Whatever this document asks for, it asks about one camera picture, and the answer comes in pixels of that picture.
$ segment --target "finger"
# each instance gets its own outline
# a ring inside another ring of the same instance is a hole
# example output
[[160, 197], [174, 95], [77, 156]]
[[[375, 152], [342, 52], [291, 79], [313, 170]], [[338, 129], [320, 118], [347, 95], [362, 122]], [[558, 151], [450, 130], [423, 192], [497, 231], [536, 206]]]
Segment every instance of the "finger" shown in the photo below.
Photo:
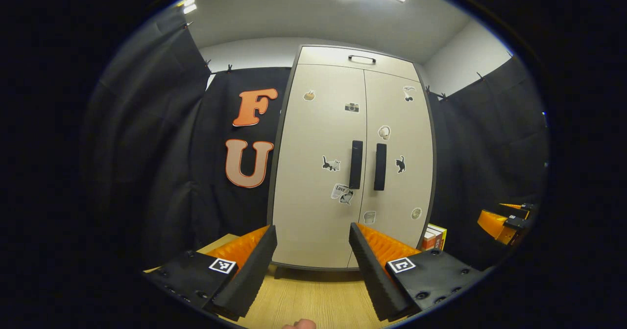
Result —
[[315, 323], [313, 320], [301, 319], [298, 321], [296, 329], [315, 329]]

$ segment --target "white cabinet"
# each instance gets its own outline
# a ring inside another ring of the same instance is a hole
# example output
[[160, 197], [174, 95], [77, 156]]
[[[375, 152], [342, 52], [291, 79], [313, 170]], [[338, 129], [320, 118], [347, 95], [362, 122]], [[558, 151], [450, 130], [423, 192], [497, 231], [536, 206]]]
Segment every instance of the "white cabinet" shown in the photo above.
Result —
[[351, 222], [417, 246], [428, 222], [434, 157], [428, 103], [414, 66], [363, 50], [301, 49], [271, 173], [273, 262], [357, 267]]

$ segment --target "black handle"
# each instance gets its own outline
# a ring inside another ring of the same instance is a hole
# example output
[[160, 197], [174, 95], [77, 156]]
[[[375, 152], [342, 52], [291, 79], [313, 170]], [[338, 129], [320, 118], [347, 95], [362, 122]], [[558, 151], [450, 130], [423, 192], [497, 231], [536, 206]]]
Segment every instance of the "black handle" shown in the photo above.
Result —
[[361, 187], [361, 157], [363, 154], [363, 142], [354, 140], [351, 150], [351, 179], [349, 188], [358, 190]]
[[377, 63], [377, 60], [376, 60], [376, 59], [373, 59], [372, 57], [365, 57], [365, 56], [360, 56], [360, 55], [349, 55], [349, 60], [352, 60], [352, 58], [353, 58], [353, 57], [363, 57], [364, 59], [370, 59], [370, 60], [372, 60], [372, 63], [373, 63], [373, 64], [376, 64], [376, 63]]
[[377, 158], [374, 168], [374, 190], [383, 190], [386, 186], [387, 145], [377, 143]]

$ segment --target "orange letter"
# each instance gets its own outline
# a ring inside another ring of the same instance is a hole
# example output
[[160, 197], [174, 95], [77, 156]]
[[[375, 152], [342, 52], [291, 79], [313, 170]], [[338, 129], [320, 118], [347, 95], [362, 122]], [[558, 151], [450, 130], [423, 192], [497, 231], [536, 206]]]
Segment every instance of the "orange letter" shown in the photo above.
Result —
[[267, 96], [274, 100], [278, 97], [278, 93], [276, 89], [242, 92], [240, 94], [240, 115], [233, 120], [233, 126], [253, 126], [259, 123], [259, 117], [255, 116], [255, 110], [259, 110], [260, 115], [263, 115], [268, 110], [268, 99], [260, 96]]
[[262, 184], [266, 177], [268, 154], [274, 149], [274, 144], [268, 141], [253, 143], [253, 149], [257, 151], [255, 172], [250, 176], [244, 176], [240, 170], [241, 154], [247, 146], [248, 143], [242, 140], [226, 141], [226, 177], [237, 186], [253, 188]]

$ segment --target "book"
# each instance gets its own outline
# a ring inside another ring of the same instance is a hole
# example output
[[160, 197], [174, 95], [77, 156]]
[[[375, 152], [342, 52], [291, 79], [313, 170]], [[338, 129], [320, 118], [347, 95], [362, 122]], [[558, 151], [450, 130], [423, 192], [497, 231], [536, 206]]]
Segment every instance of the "book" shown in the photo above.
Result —
[[446, 242], [446, 229], [440, 226], [435, 226], [433, 224], [428, 224], [427, 227], [436, 231], [440, 231], [442, 233], [442, 244], [439, 249], [441, 251], [444, 251], [444, 244]]
[[421, 251], [428, 251], [435, 246], [435, 235], [430, 233], [427, 229], [425, 231], [425, 236], [423, 237], [423, 246], [420, 248]]
[[434, 230], [431, 227], [427, 227], [427, 231], [435, 235], [435, 244], [433, 245], [433, 248], [442, 249], [442, 231]]

